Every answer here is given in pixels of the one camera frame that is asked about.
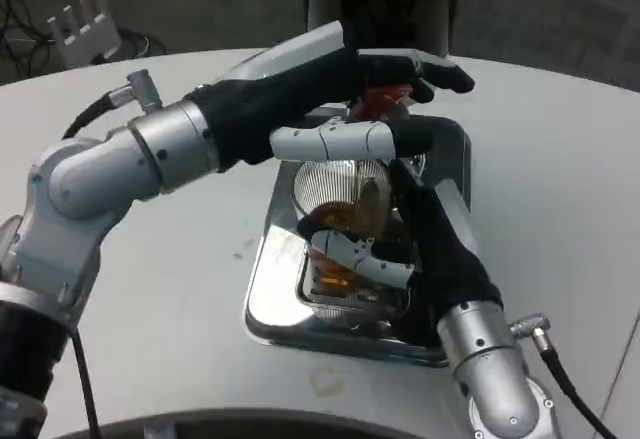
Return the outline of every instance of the dark background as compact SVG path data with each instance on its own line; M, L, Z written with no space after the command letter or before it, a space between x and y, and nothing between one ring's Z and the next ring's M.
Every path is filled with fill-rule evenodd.
M34 22L77 0L25 0ZM119 26L170 53L263 47L303 32L302 0L109 0ZM456 55L523 64L640 91L639 0L461 0ZM61 69L53 57L44 72ZM0 81L12 82L10 62Z

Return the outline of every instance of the round table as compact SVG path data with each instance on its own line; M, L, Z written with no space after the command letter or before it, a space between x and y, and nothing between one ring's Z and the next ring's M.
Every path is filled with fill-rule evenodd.
M0 88L0 216L21 213L32 161L75 115L127 73L148 68L165 104L255 51L216 51L78 69ZM584 399L602 412L630 341L640 295L640 95L550 72L460 58L474 92L440 92L414 112L459 121L472 141L472 216L507 317L545 312ZM104 133L139 114L104 116ZM239 165L136 203L103 246L80 323L101 423L223 407L328 412L423 437L469 437L447 406L447 371L258 344L243 300L276 161ZM525 343L567 438L592 431ZM314 393L314 381L341 393ZM47 398L42 437L85 429L68 347ZM616 431L620 422L609 426Z

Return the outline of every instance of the glass cup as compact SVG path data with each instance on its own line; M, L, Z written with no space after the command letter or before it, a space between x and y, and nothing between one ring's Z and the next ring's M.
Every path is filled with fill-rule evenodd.
M306 162L293 179L293 203L298 218L310 216L361 239L383 234L391 201L386 167L374 160ZM342 294L358 288L362 277L309 248L317 284L325 292Z

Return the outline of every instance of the stainless steel tray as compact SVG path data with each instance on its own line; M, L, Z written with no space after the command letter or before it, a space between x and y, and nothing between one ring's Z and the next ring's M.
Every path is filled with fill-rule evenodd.
M331 115L344 112L328 108L321 111ZM448 119L434 119L433 124L434 147L422 180L430 184L454 179L469 205L469 138ZM282 163L278 171L245 301L250 333L260 342L280 346L431 367L446 365L439 347L404 342L394 335L388 323L379 321L345 330L317 318L313 309L300 301L297 287L306 268L307 246L291 232L298 221L291 200L292 179L298 167L296 163Z

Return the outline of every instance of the black cylindrical base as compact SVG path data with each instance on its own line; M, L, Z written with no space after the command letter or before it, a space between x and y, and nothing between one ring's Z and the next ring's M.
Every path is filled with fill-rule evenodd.
M0 385L44 401L68 337L53 319L0 301Z

